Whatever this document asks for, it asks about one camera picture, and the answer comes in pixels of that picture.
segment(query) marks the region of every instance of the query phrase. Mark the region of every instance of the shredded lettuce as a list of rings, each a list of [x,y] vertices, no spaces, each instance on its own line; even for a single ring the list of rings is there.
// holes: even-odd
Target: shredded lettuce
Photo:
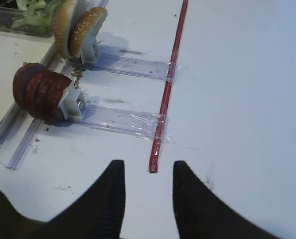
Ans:
[[[21,19],[14,19],[11,29],[18,30],[23,26],[38,27],[38,31],[49,30],[53,24],[55,14],[63,3],[62,0],[56,1],[55,4],[50,5],[47,11],[41,11],[47,6],[50,0],[16,0],[17,7],[20,10],[26,10],[28,15]]]
[[[36,11],[47,6],[50,0],[16,0],[19,10]]]

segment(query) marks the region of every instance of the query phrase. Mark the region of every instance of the clear plastic strip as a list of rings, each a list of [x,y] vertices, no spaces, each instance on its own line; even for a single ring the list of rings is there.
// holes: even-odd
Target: clear plastic strip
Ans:
[[[69,118],[68,121],[81,126],[125,133],[153,140],[158,118],[159,114],[88,105],[83,119]]]
[[[160,115],[154,113],[88,105],[83,119],[69,118],[66,123],[153,140],[159,118]],[[21,112],[0,148],[0,163],[6,168],[17,169],[43,122]]]
[[[167,74],[173,63],[160,61],[145,61],[123,56],[100,54],[99,61],[95,63],[71,61],[72,67],[86,68],[88,70],[105,70],[118,74],[152,78],[161,81],[167,80]]]

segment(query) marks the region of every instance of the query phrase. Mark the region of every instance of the red straw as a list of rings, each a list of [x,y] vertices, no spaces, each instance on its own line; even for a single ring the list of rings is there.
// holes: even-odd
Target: red straw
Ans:
[[[177,65],[179,46],[181,41],[184,19],[187,13],[187,8],[188,8],[188,0],[183,0],[176,37],[175,37],[173,48],[172,48],[172,55],[170,59],[171,65],[168,70],[167,81],[164,87],[161,106],[160,106],[160,112],[159,112],[160,117],[158,119],[156,132],[154,135],[154,140],[153,140],[152,149],[150,153],[150,158],[149,158],[149,173],[158,172],[158,158],[159,158],[160,147],[162,143],[162,135],[163,135],[165,120],[168,112],[171,86],[172,86],[172,81],[174,78],[174,73]]]

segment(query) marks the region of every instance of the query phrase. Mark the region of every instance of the sesame seed bun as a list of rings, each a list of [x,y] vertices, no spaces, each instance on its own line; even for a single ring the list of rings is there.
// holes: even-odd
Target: sesame seed bun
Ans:
[[[105,8],[94,7],[79,19],[70,38],[70,51],[75,58],[80,57],[81,50],[89,36],[96,36],[108,13]]]
[[[66,0],[57,14],[54,27],[55,43],[59,55],[65,59],[73,59],[69,39],[77,21],[85,11],[85,0]]]

